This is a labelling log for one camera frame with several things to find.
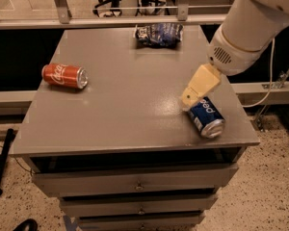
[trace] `drawer cabinet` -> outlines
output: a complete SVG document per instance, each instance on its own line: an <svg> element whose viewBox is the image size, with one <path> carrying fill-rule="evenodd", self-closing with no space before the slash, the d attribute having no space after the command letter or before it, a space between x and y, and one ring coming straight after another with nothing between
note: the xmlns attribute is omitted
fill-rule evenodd
<svg viewBox="0 0 289 231"><path fill-rule="evenodd" d="M142 193L225 186L238 167L233 164L127 168L36 174L34 183L48 196Z"/></svg>
<svg viewBox="0 0 289 231"><path fill-rule="evenodd" d="M78 225L83 231L106 230L147 230L156 227L195 226L204 219L202 212L154 214L147 216L118 216L106 218L79 218Z"/></svg>
<svg viewBox="0 0 289 231"><path fill-rule="evenodd" d="M213 193L197 190L144 192L104 196L68 197L61 201L62 210L70 217L146 215L208 210L217 200Z"/></svg>

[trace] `blue soda can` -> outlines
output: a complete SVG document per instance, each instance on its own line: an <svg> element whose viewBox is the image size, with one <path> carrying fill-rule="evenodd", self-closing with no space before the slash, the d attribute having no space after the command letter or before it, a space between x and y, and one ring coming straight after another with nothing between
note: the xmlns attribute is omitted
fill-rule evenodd
<svg viewBox="0 0 289 231"><path fill-rule="evenodd" d="M223 132L224 118L208 97L203 97L188 114L203 137L215 138Z"/></svg>

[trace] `soda can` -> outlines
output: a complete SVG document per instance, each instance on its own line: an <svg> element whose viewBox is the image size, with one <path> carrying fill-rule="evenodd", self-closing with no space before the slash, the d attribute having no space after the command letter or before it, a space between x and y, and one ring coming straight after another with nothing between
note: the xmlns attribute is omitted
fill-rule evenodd
<svg viewBox="0 0 289 231"><path fill-rule="evenodd" d="M83 67L65 64L48 64L41 71L43 80L51 85L82 89L88 83Z"/></svg>
<svg viewBox="0 0 289 231"><path fill-rule="evenodd" d="M203 97L188 114L203 137L211 139L223 132L224 118L208 97Z"/></svg>

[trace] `drawer front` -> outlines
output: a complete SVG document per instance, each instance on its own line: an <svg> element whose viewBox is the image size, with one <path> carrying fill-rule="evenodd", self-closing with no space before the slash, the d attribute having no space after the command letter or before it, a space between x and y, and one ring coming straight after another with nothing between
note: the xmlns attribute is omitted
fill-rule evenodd
<svg viewBox="0 0 289 231"><path fill-rule="evenodd" d="M117 215L146 215L150 213L188 212L208 210L217 197L182 195L102 200L61 201L61 209L70 217L99 217Z"/></svg>
<svg viewBox="0 0 289 231"><path fill-rule="evenodd" d="M36 174L34 183L48 196L142 193L225 186L238 167L210 165L126 171Z"/></svg>
<svg viewBox="0 0 289 231"><path fill-rule="evenodd" d="M88 218L77 219L79 227L83 231L106 231L106 230L151 230L158 227L189 226L194 227L201 223L204 218L202 213L183 213L156 215L150 217L129 217L123 218Z"/></svg>

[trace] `red soda can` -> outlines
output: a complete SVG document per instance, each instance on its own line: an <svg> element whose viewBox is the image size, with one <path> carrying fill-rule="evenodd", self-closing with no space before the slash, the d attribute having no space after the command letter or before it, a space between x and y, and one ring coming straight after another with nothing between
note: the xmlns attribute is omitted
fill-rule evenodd
<svg viewBox="0 0 289 231"><path fill-rule="evenodd" d="M43 80L56 86L82 89L88 83L83 67L65 64L48 64L41 71Z"/></svg>

